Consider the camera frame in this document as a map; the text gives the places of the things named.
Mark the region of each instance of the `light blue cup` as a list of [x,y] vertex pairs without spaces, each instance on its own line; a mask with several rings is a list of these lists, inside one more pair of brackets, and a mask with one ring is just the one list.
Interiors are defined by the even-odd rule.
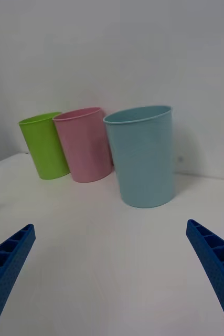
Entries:
[[173,197],[172,108],[139,107],[103,119],[125,203],[150,208]]

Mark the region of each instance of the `white table surface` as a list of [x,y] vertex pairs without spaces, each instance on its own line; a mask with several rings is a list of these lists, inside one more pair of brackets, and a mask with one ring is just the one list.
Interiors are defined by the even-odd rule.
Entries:
[[224,239],[224,181],[176,175],[158,208],[120,198],[115,174],[40,180],[29,155],[0,162],[0,243],[36,241],[0,317],[0,336],[223,336],[224,313],[185,231]]

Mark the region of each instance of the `cup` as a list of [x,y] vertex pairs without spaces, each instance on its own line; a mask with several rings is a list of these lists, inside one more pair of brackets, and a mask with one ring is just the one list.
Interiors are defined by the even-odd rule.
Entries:
[[53,118],[76,182],[97,181],[112,171],[103,117],[101,108],[90,107]]
[[173,197],[172,108],[139,107],[104,119],[125,203],[149,208]]
[[38,175],[43,180],[56,179],[70,172],[52,120],[59,114],[61,112],[46,113],[19,122]]

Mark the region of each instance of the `cup rim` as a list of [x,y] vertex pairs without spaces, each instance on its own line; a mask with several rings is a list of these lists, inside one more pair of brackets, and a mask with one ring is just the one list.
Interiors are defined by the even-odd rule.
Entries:
[[[148,117],[148,118],[139,118],[139,119],[136,119],[136,120],[126,120],[126,121],[109,121],[107,120],[110,116],[112,115],[115,115],[115,114],[120,114],[120,113],[123,113],[123,112],[126,112],[126,111],[130,111],[130,110],[138,110],[138,109],[142,109],[142,108],[151,108],[151,107],[154,107],[154,108],[159,108],[159,107],[165,107],[167,108],[168,110],[165,111],[165,112],[162,112],[158,115],[155,115],[155,116],[152,116],[152,117]],[[106,124],[131,124],[131,123],[135,123],[135,122],[142,122],[142,121],[147,121],[147,120],[151,120],[151,119],[157,119],[157,118],[160,118],[162,116],[165,116],[166,114],[169,114],[171,113],[173,110],[173,108],[171,106],[168,106],[168,105],[149,105],[149,106],[139,106],[139,107],[136,107],[136,108],[131,108],[131,109],[125,109],[125,110],[121,110],[121,111],[118,111],[118,112],[115,112],[113,114],[109,114],[108,116],[106,115],[104,118],[103,118],[103,122],[106,123]]]
[[19,121],[19,125],[28,125],[28,124],[34,124],[37,122],[53,119],[53,117],[56,117],[58,115],[62,114],[62,112],[49,112],[44,114],[37,114],[33,117],[23,119]]
[[[53,118],[53,121],[66,121],[66,120],[72,120],[72,119],[78,119],[78,118],[83,118],[83,117],[86,117],[86,116],[90,116],[92,114],[95,114],[97,112],[100,112],[102,111],[102,109],[100,107],[87,107],[87,108],[83,108],[83,109],[77,109],[77,110],[72,110],[72,111],[69,111],[69,112],[65,112],[65,113],[62,113],[60,115],[57,115]],[[75,116],[74,115],[74,112],[75,113],[81,113],[81,112],[84,112],[84,114],[81,114],[81,115],[77,115]]]

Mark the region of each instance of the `blue plastic part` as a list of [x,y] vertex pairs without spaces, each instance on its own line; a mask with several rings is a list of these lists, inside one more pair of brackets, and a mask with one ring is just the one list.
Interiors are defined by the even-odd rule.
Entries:
[[188,221],[186,235],[224,311],[224,240],[193,219]]
[[35,239],[28,224],[0,245],[0,315]]

